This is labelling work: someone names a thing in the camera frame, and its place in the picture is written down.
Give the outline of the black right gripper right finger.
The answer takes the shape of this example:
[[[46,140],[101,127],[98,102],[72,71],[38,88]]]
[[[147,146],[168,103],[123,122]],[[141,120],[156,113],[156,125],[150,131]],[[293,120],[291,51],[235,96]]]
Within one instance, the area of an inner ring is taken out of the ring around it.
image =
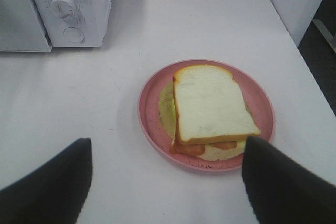
[[[259,223],[335,223],[335,185],[259,137],[247,138],[242,178]]]

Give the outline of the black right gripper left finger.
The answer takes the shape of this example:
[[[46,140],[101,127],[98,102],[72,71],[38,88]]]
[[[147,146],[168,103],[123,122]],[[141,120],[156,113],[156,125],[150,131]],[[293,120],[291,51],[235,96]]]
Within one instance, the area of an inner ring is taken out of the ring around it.
[[[91,182],[91,140],[80,138],[1,189],[1,223],[76,223]]]

